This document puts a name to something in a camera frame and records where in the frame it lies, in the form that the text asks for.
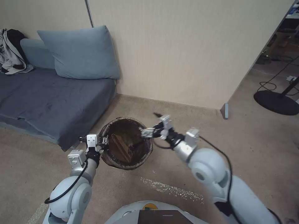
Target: wall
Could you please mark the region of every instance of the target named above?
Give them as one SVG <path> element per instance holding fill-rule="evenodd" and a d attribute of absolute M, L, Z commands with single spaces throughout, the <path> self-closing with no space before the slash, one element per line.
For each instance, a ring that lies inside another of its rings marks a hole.
<path fill-rule="evenodd" d="M 114 38 L 118 92 L 221 108 L 293 0 L 89 0 Z"/>
<path fill-rule="evenodd" d="M 90 28 L 84 0 L 1 0 L 0 29 L 39 39 L 37 30 Z"/>

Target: sofa cushion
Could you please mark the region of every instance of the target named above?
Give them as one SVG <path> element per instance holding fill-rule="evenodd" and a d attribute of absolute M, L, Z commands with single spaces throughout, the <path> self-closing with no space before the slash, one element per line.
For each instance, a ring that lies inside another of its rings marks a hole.
<path fill-rule="evenodd" d="M 62 78 L 54 69 L 35 68 L 0 75 L 0 122 L 43 133 L 63 150 L 85 136 L 115 96 L 113 79 Z"/>
<path fill-rule="evenodd" d="M 42 40 L 24 38 L 20 44 L 27 62 L 36 67 L 55 69 L 54 58 Z"/>
<path fill-rule="evenodd" d="M 55 58 L 55 70 L 59 76 L 119 78 L 119 67 L 106 26 L 72 31 L 38 30 L 37 33 Z"/>

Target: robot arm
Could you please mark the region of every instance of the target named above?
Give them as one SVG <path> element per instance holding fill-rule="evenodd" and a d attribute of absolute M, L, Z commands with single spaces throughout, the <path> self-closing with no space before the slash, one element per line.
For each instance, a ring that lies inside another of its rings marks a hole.
<path fill-rule="evenodd" d="M 45 200 L 49 209 L 43 224 L 80 224 L 90 201 L 93 178 L 103 152 L 98 146 L 98 135 L 87 135 L 80 141 L 86 142 L 87 149 L 73 150 L 68 155 L 72 171 L 70 177 L 61 181 Z"/>
<path fill-rule="evenodd" d="M 153 140 L 158 147 L 173 149 L 187 164 L 193 176 L 208 188 L 213 203 L 224 214 L 228 223 L 281 223 L 243 180 L 232 175 L 229 159 L 222 151 L 202 138 L 223 153 L 229 162 L 229 169 L 217 151 L 197 148 L 196 140 L 200 137 L 198 129 L 191 128 L 183 136 L 174 131 L 169 115 L 159 117 L 161 122 L 154 128 L 141 130 L 142 136 L 144 138 L 160 137 L 170 144 L 170 147 L 161 147 Z"/>

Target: lamp base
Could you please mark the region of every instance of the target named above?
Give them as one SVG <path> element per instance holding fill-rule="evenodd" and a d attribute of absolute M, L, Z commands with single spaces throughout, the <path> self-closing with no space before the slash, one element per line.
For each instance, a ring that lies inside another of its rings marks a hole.
<path fill-rule="evenodd" d="M 254 94 L 255 101 L 262 107 L 283 115 L 296 115 L 299 113 L 299 104 L 293 99 L 280 93 L 264 90 Z"/>

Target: gray sofa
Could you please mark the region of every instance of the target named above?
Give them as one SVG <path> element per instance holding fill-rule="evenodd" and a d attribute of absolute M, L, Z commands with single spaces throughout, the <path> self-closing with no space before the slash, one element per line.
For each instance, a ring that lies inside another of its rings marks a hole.
<path fill-rule="evenodd" d="M 60 77 L 43 41 L 23 39 L 21 47 L 35 69 L 13 76 L 0 73 L 0 126 L 54 142 L 66 151 L 104 113 L 116 95 L 116 82 Z"/>

